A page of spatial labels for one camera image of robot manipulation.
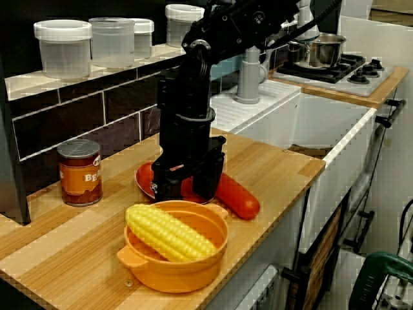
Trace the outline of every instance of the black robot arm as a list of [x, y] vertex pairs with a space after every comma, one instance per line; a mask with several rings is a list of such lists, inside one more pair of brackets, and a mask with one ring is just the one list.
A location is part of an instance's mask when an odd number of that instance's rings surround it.
[[215, 196], [226, 139], [209, 136], [215, 118], [209, 106], [211, 67], [278, 33], [298, 12], [298, 0], [238, 0], [232, 5], [226, 0], [211, 10], [217, 2], [208, 2], [204, 18], [186, 34], [182, 64], [163, 72], [159, 81], [163, 152], [152, 164], [151, 183], [157, 201], [182, 199], [181, 182], [189, 177], [194, 193], [205, 200]]

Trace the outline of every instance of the orange bowl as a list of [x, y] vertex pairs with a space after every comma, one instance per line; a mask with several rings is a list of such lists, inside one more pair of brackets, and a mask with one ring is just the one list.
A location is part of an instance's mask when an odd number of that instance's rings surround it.
[[164, 201], [153, 204], [186, 223], [205, 238], [217, 251], [210, 256], [191, 262], [169, 262], [153, 248], [143, 243], [125, 227], [126, 246], [117, 253], [121, 263], [134, 276], [157, 291], [187, 293], [210, 284], [221, 270], [222, 257], [227, 249], [228, 225], [226, 210], [218, 205], [200, 205], [190, 201]]

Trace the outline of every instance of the kitchen counter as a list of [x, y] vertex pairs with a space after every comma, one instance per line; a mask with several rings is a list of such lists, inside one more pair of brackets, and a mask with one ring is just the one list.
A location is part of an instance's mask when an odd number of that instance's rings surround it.
[[89, 207], [61, 200], [59, 182], [28, 197], [32, 223], [0, 216], [0, 277], [46, 309], [197, 309], [211, 301], [324, 169], [325, 162], [219, 130], [227, 138], [224, 172], [260, 202], [252, 221], [230, 212], [221, 273], [193, 293], [141, 285], [117, 260], [127, 207], [150, 203], [136, 169], [160, 154], [158, 135], [102, 161], [103, 199]]
[[352, 94], [346, 94], [344, 92], [336, 92], [335, 90], [306, 85], [303, 83], [277, 79], [272, 77], [273, 72], [273, 70], [270, 71], [268, 79], [280, 83], [299, 86], [301, 87], [302, 93], [353, 103], [355, 105], [363, 105], [364, 107], [374, 108], [378, 110], [380, 106], [386, 101], [388, 95], [396, 89], [403, 78], [407, 75], [408, 69], [403, 67], [394, 67], [394, 72], [392, 73], [392, 75], [390, 75], [388, 79], [386, 79], [386, 81], [384, 81], [369, 97], [361, 97]]

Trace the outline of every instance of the shelf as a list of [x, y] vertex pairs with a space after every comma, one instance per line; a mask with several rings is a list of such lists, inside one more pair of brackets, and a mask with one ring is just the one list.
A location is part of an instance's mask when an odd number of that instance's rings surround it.
[[185, 51], [182, 48], [162, 44], [152, 47], [152, 56], [150, 58], [135, 59], [134, 64], [130, 67], [103, 68], [92, 65], [90, 75], [78, 79], [53, 79], [45, 76], [41, 71], [8, 77], [5, 79], [8, 100], [13, 101], [24, 97], [37, 95], [49, 90], [90, 81], [91, 79], [109, 76], [122, 71], [143, 67], [145, 65], [151, 65], [153, 63], [174, 58], [183, 54], [185, 54]]

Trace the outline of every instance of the white sink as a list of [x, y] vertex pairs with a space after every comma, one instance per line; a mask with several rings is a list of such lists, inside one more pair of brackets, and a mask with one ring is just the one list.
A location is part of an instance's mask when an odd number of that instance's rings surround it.
[[236, 103], [234, 92], [212, 98], [213, 127], [285, 149], [293, 144], [333, 148], [310, 189], [299, 244], [306, 253], [363, 169], [377, 110], [300, 94], [273, 81], [260, 86], [263, 100], [256, 105]]

